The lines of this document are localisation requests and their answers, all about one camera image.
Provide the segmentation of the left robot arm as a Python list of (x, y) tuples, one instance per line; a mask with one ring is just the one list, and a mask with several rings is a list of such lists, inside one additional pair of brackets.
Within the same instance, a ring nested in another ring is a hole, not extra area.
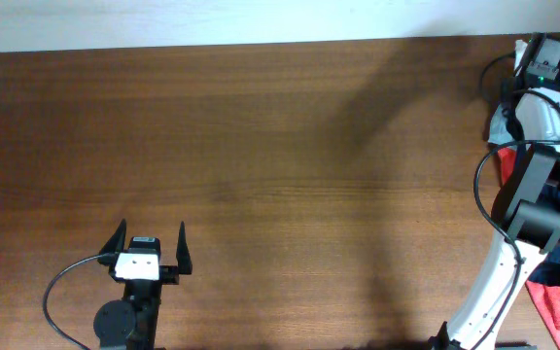
[(162, 287), (177, 285), (181, 276), (193, 273), (186, 228), (180, 224), (175, 265), (160, 262), (159, 239), (125, 238), (126, 221), (122, 220), (99, 251), (98, 262), (108, 268), (115, 282), (123, 284), (123, 293), (99, 308), (93, 329), (101, 349), (153, 349)]

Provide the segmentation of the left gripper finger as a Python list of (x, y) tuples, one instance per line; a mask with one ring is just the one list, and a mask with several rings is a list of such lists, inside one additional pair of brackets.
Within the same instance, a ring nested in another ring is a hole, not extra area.
[(176, 260), (178, 273), (180, 275), (191, 275), (193, 273), (193, 262), (187, 244), (186, 227), (184, 222), (182, 222), (179, 227)]
[(126, 236), (126, 219), (122, 219), (114, 234), (107, 240), (99, 251), (98, 263), (112, 265), (116, 262), (118, 254), (123, 251)]

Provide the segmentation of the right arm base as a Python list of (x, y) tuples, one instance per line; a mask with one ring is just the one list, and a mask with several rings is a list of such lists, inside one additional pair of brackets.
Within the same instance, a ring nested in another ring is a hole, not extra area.
[(538, 347), (523, 342), (510, 342), (496, 344), (495, 350), (538, 350)]

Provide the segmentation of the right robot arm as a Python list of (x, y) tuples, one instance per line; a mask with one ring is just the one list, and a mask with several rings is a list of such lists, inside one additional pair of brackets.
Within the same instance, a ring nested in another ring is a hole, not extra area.
[(502, 322), (532, 272), (560, 246), (560, 38), (535, 33), (514, 52), (512, 76), (501, 87), (500, 114), (520, 163), (490, 210), (494, 229), (484, 265), (456, 314), (428, 341), (431, 349), (494, 349)]

